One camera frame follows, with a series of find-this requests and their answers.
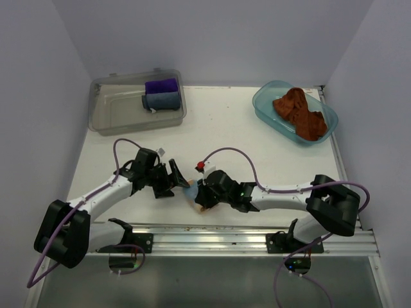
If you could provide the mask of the colourful polka dot towel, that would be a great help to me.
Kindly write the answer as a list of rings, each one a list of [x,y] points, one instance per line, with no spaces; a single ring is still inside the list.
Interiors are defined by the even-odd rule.
[[[209,208],[203,207],[202,205],[198,204],[195,201],[195,198],[198,195],[198,190],[200,186],[200,182],[202,182],[202,179],[190,179],[188,180],[189,187],[188,188],[183,188],[182,191],[184,193],[185,199],[187,200],[187,203],[189,206],[197,213],[197,214],[205,214],[206,212],[209,212],[212,208],[215,208],[218,206],[218,204],[213,205]]]

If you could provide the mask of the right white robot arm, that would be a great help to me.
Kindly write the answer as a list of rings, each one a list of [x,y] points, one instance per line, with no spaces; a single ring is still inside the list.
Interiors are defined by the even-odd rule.
[[[325,175],[316,175],[305,184],[275,188],[237,182],[222,170],[194,185],[193,200],[203,209],[226,203],[242,213],[274,209],[305,212],[305,217],[292,221],[282,240],[294,252],[324,235],[353,236],[360,208],[356,192]]]

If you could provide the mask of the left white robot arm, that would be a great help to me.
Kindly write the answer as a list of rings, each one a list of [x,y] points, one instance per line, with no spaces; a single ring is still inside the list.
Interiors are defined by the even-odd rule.
[[[67,268],[77,266],[87,253],[101,248],[135,250],[131,225],[116,218],[102,225],[95,220],[145,187],[151,187],[159,199],[172,197],[174,187],[188,188],[189,183],[173,159],[162,163],[156,151],[141,148],[135,159],[127,161],[94,191],[69,202],[52,202],[34,249]]]

